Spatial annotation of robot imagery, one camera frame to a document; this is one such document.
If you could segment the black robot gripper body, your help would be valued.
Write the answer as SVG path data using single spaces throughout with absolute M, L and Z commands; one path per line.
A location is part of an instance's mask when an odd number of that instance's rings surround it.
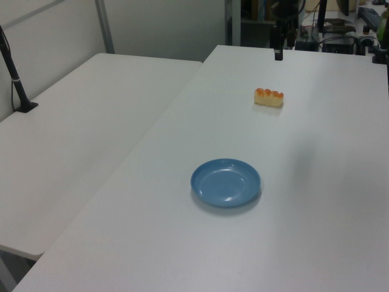
M 304 1 L 276 0 L 271 1 L 271 13 L 278 30 L 296 29 L 299 16 L 305 8 Z

